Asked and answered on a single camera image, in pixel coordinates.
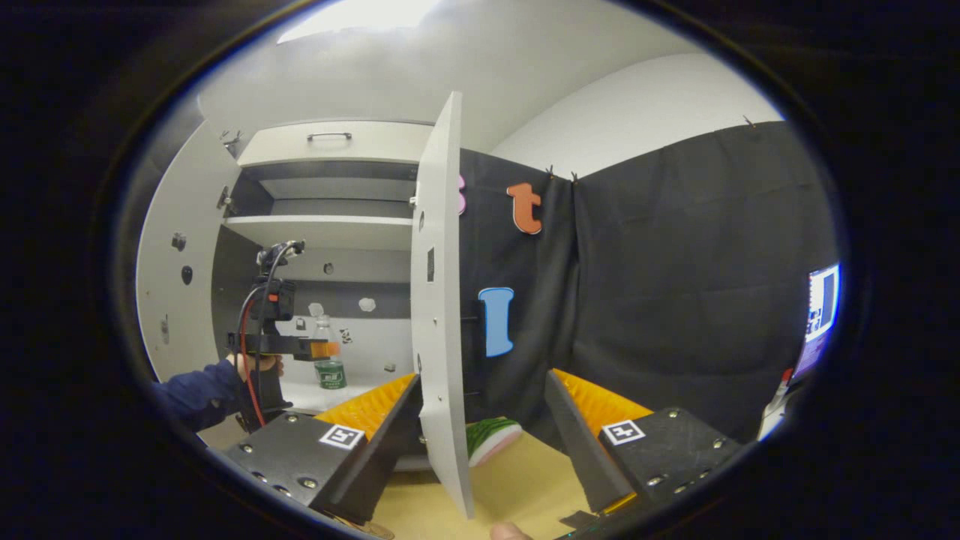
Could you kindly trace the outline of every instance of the drawer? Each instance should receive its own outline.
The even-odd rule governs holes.
[[[241,167],[300,160],[367,160],[417,163],[433,126],[344,120],[309,122],[256,132],[237,162]]]

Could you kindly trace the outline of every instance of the black fabric backdrop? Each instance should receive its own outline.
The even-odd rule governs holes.
[[[769,122],[577,182],[571,372],[756,438],[802,346],[806,274],[838,259],[824,179],[787,124]]]
[[[470,150],[460,154],[467,210],[460,216],[460,305],[467,421],[504,415],[547,444],[560,435],[543,399],[546,372],[567,368],[573,340],[576,238],[572,183]],[[537,234],[514,225],[511,185],[530,183],[540,196]],[[477,293],[510,287],[508,334],[513,349],[487,358],[484,308]]]

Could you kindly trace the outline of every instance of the computer monitor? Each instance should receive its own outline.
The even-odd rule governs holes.
[[[790,384],[803,379],[823,356],[836,319],[837,298],[840,294],[840,265],[834,264],[809,275],[810,302],[806,317],[806,336],[800,351],[800,360],[793,368]]]

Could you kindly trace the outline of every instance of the blue sleeve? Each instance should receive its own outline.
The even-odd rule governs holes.
[[[203,371],[174,375],[154,382],[154,394],[167,410],[194,432],[216,426],[239,410],[237,390],[243,384],[227,359]]]

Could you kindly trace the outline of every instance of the red cable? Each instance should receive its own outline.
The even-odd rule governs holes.
[[[250,390],[250,399],[253,401],[253,410],[256,411],[256,419],[260,421],[260,427],[267,425],[263,421],[263,413],[260,412],[260,404],[256,401],[256,392],[253,391],[253,380],[250,377],[250,363],[247,362],[247,316],[250,315],[250,308],[253,302],[247,304],[243,312],[243,321],[240,323],[240,354],[243,355],[243,367],[247,373],[247,388]]]

